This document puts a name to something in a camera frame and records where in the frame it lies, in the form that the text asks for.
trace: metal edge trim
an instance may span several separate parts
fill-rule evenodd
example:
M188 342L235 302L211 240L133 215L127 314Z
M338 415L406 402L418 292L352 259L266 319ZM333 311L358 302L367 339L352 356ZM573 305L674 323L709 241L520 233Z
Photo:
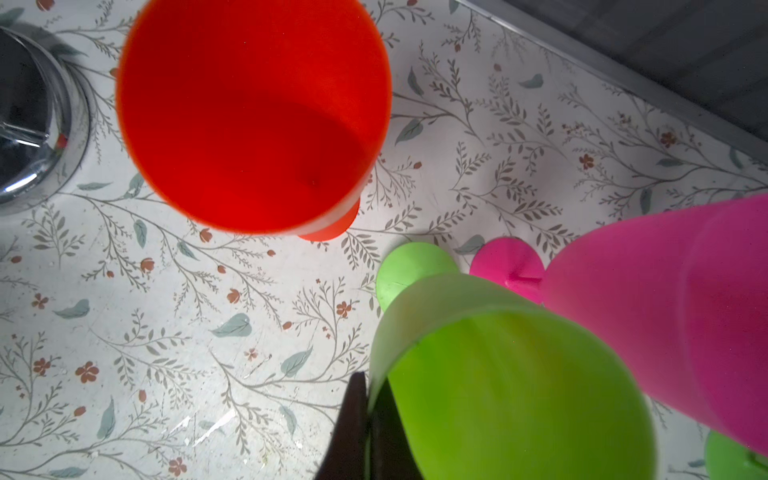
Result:
M492 22L526 37L573 62L601 80L643 98L662 111L678 117L746 155L768 159L768 142L700 107L658 83L645 78L607 55L537 20L504 0L457 0Z

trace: cup base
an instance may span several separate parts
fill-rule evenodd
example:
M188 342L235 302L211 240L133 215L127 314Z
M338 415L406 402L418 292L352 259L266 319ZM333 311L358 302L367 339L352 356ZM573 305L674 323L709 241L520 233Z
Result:
M354 207L352 207L343 217L339 218L335 223L330 224L328 227L318 230L316 232L308 233L307 235L299 235L299 238L309 240L310 242L327 242L333 240L352 225L357 217L357 211L360 209L360 199L357 199Z
M518 295L541 304L539 288L544 264L536 250L517 238L497 238L477 252L469 274L491 280Z

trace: red plastic cup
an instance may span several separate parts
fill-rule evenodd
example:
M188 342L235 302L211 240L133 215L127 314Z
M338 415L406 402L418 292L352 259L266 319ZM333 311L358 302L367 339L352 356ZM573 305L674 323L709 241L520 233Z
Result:
M144 179L238 233L343 233L391 103L386 50L357 0L151 0L118 71L118 119Z

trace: dark object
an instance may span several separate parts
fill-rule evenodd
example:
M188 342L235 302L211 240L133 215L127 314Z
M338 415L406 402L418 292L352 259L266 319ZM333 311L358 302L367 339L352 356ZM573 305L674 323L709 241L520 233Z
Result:
M408 447L389 382L382 387L371 418L367 415L366 376L349 377L339 418L315 480L365 477L366 440L370 435L372 480L422 480Z

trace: chrome surface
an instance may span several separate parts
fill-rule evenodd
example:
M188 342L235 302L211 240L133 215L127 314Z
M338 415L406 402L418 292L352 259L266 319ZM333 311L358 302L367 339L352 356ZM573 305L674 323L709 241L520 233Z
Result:
M88 104L40 45L0 28L0 215L54 194L83 157Z

